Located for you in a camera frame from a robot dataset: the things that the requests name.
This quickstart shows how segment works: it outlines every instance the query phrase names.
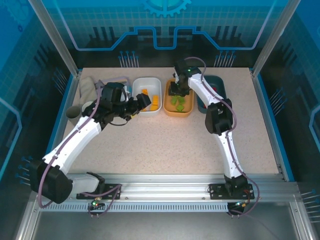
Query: beige tabletop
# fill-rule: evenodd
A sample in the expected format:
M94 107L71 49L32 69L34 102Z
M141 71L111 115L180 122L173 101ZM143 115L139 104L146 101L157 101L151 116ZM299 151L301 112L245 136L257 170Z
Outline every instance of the beige tabletop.
M172 78L168 68L84 68L81 78L95 81L127 76L156 77L162 83ZM237 116L233 141L246 173L276 174L276 161L248 68L207 68L206 75L223 79L227 97ZM77 89L73 104L79 102ZM223 174L222 155L205 127L205 114L197 102L189 117L169 117L161 109L153 117L137 116L125 126L107 127L96 136L73 163L70 173L98 174ZM64 136L73 126L67 123Z

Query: enclosure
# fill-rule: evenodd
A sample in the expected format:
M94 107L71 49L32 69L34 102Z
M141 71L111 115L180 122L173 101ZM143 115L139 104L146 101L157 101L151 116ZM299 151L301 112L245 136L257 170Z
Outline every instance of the enclosure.
M312 0L1 1L0 239L318 239L319 11ZM184 116L166 105L175 62L191 56L237 114L236 153L260 192L248 217L208 191L225 172L197 92ZM156 114L108 125L68 172L121 184L119 199L98 219L75 194L40 208L30 164L73 131L79 82L122 76L133 97L137 79L158 79Z

